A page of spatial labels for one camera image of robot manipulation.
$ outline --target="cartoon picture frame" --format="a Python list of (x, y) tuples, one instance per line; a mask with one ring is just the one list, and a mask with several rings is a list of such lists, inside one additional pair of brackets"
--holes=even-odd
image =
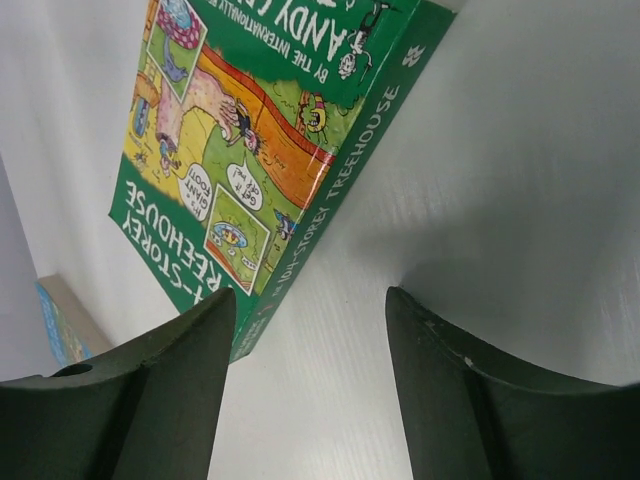
[(187, 0), (182, 0), (184, 1), (184, 3), (187, 5), (187, 8), (189, 9), (189, 12), (191, 14), (193, 14), (199, 22), (200, 25), (200, 39), (199, 39), (199, 43), (197, 48), (195, 49), (195, 53), (193, 56), (193, 63), (192, 65), (189, 67), (189, 71), (188, 71), (188, 76), (186, 78), (186, 83), (185, 83), (185, 87), (184, 87), (184, 91), (182, 92), (182, 94), (180, 95), (177, 91), (176, 88), (174, 86), (174, 82), (168, 78), (167, 74), (165, 73), (164, 69), (162, 68), (162, 65), (160, 64), (160, 62), (158, 61), (158, 59), (155, 57), (155, 54), (151, 51), (151, 45), (152, 45), (152, 40), (154, 38), (154, 33), (156, 31), (156, 29), (161, 29), (161, 27), (158, 25), (158, 16), (160, 14), (161, 11), (161, 7), (164, 4), (165, 0), (160, 0), (158, 2), (158, 7), (156, 8), (156, 13), (153, 17), (153, 23), (151, 25), (151, 31), (149, 33), (149, 40), (147, 41), (147, 45), (145, 47), (145, 52), (147, 54), (147, 56), (151, 59), (151, 61), (154, 63), (154, 65), (156, 66), (156, 68), (158, 69), (158, 71), (160, 72), (160, 74), (162, 75), (163, 79), (167, 82), (167, 84), (169, 85), (169, 88), (171, 88), (171, 91), (173, 92), (173, 94), (176, 96), (176, 98), (178, 99), (178, 101), (180, 103), (184, 102), (184, 99), (187, 95), (187, 91), (189, 90), (189, 85), (191, 84), (191, 79), (193, 78), (193, 74), (197, 68), (197, 64), (198, 64), (198, 58), (200, 57), (200, 54), (202, 52), (202, 47), (204, 45), (204, 42), (206, 41), (207, 38), (207, 33), (209, 31), (208, 27), (205, 25), (205, 23), (202, 21), (202, 19), (200, 18), (200, 16), (198, 15), (198, 13), (194, 10), (194, 8), (191, 6), (191, 4), (187, 1)]
[[(242, 285), (242, 283), (240, 283), (238, 281), (238, 279), (236, 278), (236, 273), (233, 271), (229, 271), (229, 269), (227, 268), (226, 265), (224, 265), (222, 262), (218, 261), (218, 259), (216, 258), (216, 256), (211, 252), (211, 250), (209, 249), (209, 246), (207, 245), (209, 242), (209, 237), (211, 235), (211, 227), (212, 227), (212, 223), (213, 223), (213, 217), (214, 217), (214, 212), (215, 212), (215, 208), (216, 208), (216, 202), (219, 198), (219, 192), (222, 192), (224, 195), (226, 195), (227, 197), (229, 197), (231, 199), (231, 201), (233, 201), (238, 208), (240, 208), (248, 217), (251, 218), (251, 220), (253, 220), (253, 222), (255, 222), (258, 226), (260, 226), (260, 228), (262, 228), (264, 230), (264, 232), (266, 233), (266, 236), (264, 238), (264, 242), (262, 243), (262, 247), (260, 249), (260, 255), (259, 255), (259, 259), (258, 259), (258, 263), (256, 263), (256, 268), (254, 270), (254, 275), (253, 278), (251, 280), (251, 285), (247, 288), (244, 285)], [(236, 283), (236, 285), (238, 285), (247, 295), (251, 295), (251, 292), (253, 292), (253, 287), (255, 286), (256, 280), (258, 278), (258, 273), (260, 271), (260, 267), (262, 266), (262, 262), (264, 261), (264, 255), (265, 252), (267, 250), (267, 246), (269, 245), (269, 240), (271, 238), (271, 230), (269, 230), (267, 227), (265, 227), (260, 220), (258, 220), (256, 218), (255, 215), (253, 215), (253, 213), (251, 213), (244, 205), (242, 205), (242, 203), (240, 203), (238, 201), (238, 199), (232, 194), (230, 193), (226, 188), (224, 188), (222, 185), (217, 184), (216, 185), (216, 189), (215, 192), (213, 194), (213, 203), (211, 204), (211, 209), (209, 211), (209, 221), (207, 223), (207, 230), (206, 230), (206, 234), (204, 237), (204, 244), (203, 244), (203, 248), (204, 250), (212, 256), (212, 258), (214, 259), (214, 261), (216, 262), (217, 265), (219, 265), (228, 275), (229, 277), (231, 277), (231, 279)]]

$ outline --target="white background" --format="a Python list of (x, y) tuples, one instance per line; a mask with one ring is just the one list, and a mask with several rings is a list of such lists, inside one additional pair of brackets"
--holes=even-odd
[[(175, 310), (108, 218), (146, 0), (0, 6), (0, 149), (38, 273), (116, 342)], [(387, 286), (540, 365), (640, 378), (640, 6), (471, 0), (257, 349), (211, 478), (411, 478)]]

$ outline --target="cartoon illustration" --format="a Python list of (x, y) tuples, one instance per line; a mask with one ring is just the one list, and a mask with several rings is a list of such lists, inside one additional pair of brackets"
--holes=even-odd
[(160, 94), (153, 80), (153, 78), (147, 77), (143, 72), (138, 72), (136, 75), (131, 109), (135, 107), (133, 133), (137, 137), (142, 137), (142, 134), (147, 129), (149, 112), (152, 108), (157, 107), (160, 102)]
[(313, 94), (315, 101), (314, 107), (310, 110), (311, 120), (307, 122), (307, 130), (318, 135), (322, 133), (324, 135), (324, 141), (327, 143), (327, 135), (324, 133), (324, 128), (327, 126), (327, 111), (324, 108), (324, 100), (319, 93)]
[(158, 142), (160, 143), (160, 167), (164, 176), (168, 178), (171, 175), (171, 168), (180, 168), (182, 162), (176, 158), (177, 148), (169, 137), (159, 134)]
[(373, 29), (380, 19), (380, 15), (385, 10), (398, 11), (391, 4), (376, 0), (373, 4), (373, 10), (371, 12), (368, 12), (362, 19), (360, 28), (358, 30), (354, 30), (347, 36), (347, 40), (353, 40), (349, 43), (351, 52), (345, 54), (340, 59), (338, 73), (340, 74), (340, 78), (342, 78), (343, 80), (346, 80), (358, 70), (358, 58), (362, 55), (367, 57), (367, 63), (364, 67), (364, 71), (362, 72), (362, 77), (360, 78), (359, 83), (362, 83), (369, 70), (373, 68), (373, 60), (371, 58), (371, 54), (367, 50), (365, 50), (365, 47), (367, 45), (369, 37), (373, 33)]
[[(245, 291), (260, 294), (364, 99), (339, 106), (297, 81), (238, 70), (203, 45), (206, 29), (184, 0), (151, 2), (147, 18), (124, 153), (185, 214), (199, 184), (189, 172), (202, 167), (198, 175), (214, 190), (199, 220), (204, 248)], [(175, 82), (171, 65), (189, 76)], [(220, 230), (221, 222), (230, 227)]]
[(240, 138), (244, 138), (245, 146), (251, 153), (257, 155), (260, 150), (261, 141), (256, 132), (251, 129), (251, 118), (249, 117), (249, 112), (247, 111), (247, 107), (242, 104), (241, 100), (236, 100), (236, 115), (238, 116), (238, 120), (234, 122), (234, 124), (240, 129), (240, 131), (235, 137), (227, 142), (227, 146), (230, 147), (235, 145)]
[(204, 248), (251, 294), (271, 232), (231, 193), (216, 187)]
[(224, 240), (229, 246), (228, 253), (232, 257), (235, 256), (235, 248), (246, 248), (249, 245), (247, 237), (239, 228), (228, 224), (227, 222), (218, 222), (213, 226), (213, 242), (221, 247)]
[(147, 154), (145, 152), (140, 151), (136, 153), (134, 159), (136, 162), (136, 168), (140, 172), (142, 172), (145, 168), (149, 166), (147, 164)]
[(278, 222), (280, 222), (280, 225), (277, 229), (278, 235), (280, 235), (280, 238), (282, 238), (282, 240), (288, 242), (289, 240), (291, 240), (291, 237), (295, 233), (298, 224), (291, 220), (291, 217), (289, 215), (286, 215), (276, 210), (275, 208), (273, 209), (273, 211), (276, 215), (276, 219), (278, 220)]
[(185, 67), (178, 67), (176, 65), (176, 61), (173, 58), (173, 53), (171, 53), (169, 32), (164, 37), (164, 64), (162, 65), (162, 71), (169, 77), (174, 83), (178, 83), (183, 78), (189, 76), (187, 69)]
[(180, 101), (207, 29), (186, 0), (160, 0), (147, 52)]

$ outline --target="cartoon character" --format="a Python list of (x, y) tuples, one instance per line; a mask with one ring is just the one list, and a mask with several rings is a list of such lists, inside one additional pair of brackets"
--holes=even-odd
[(288, 214), (284, 214), (275, 208), (273, 209), (273, 212), (276, 215), (276, 219), (280, 222), (280, 225), (278, 225), (277, 228), (278, 235), (280, 235), (280, 238), (285, 242), (289, 241), (295, 233), (296, 228), (298, 228), (298, 224), (291, 220), (291, 217)]
[(171, 175), (171, 168), (180, 168), (182, 162), (174, 158), (178, 148), (173, 141), (165, 134), (158, 133), (156, 138), (160, 143), (160, 167), (164, 176), (169, 178)]
[(244, 145), (247, 149), (257, 155), (260, 151), (261, 140), (258, 134), (251, 128), (251, 117), (247, 107), (240, 100), (236, 100), (236, 114), (238, 120), (236, 126), (240, 129), (238, 134), (227, 142), (227, 147), (235, 145), (240, 138), (244, 138)]
[(218, 222), (213, 226), (213, 241), (219, 247), (224, 241), (229, 245), (228, 253), (232, 257), (236, 255), (236, 248), (246, 248), (249, 245), (247, 237), (242, 231), (230, 223)]
[(376, 0), (373, 5), (373, 10), (368, 12), (362, 19), (360, 28), (351, 32), (347, 37), (347, 40), (353, 40), (349, 43), (351, 52), (345, 54), (340, 59), (338, 73), (342, 80), (346, 80), (356, 72), (358, 69), (358, 58), (362, 55), (367, 57), (367, 64), (364, 67), (364, 72), (362, 72), (362, 77), (360, 78), (359, 83), (362, 83), (367, 72), (373, 68), (371, 54), (365, 50), (365, 46), (367, 45), (367, 40), (369, 40), (369, 37), (373, 33), (373, 29), (378, 23), (380, 15), (384, 10), (398, 11), (395, 7), (391, 6), (391, 4)]
[(316, 104), (311, 109), (311, 120), (307, 123), (307, 130), (313, 133), (320, 132), (324, 135), (324, 141), (327, 141), (327, 134), (324, 133), (324, 127), (327, 126), (327, 111), (324, 109), (324, 99), (319, 93), (313, 94)]
[(134, 155), (134, 159), (136, 161), (136, 168), (138, 169), (138, 171), (142, 172), (145, 168), (147, 168), (149, 165), (147, 165), (147, 154), (145, 152), (137, 152)]

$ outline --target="publisher logo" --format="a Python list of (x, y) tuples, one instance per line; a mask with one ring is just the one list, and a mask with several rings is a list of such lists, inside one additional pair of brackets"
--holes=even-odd
[(411, 47), (402, 60), (402, 66), (409, 68), (413, 67), (420, 61), (420, 57), (422, 56), (426, 48), (427, 47), (421, 47), (420, 45)]

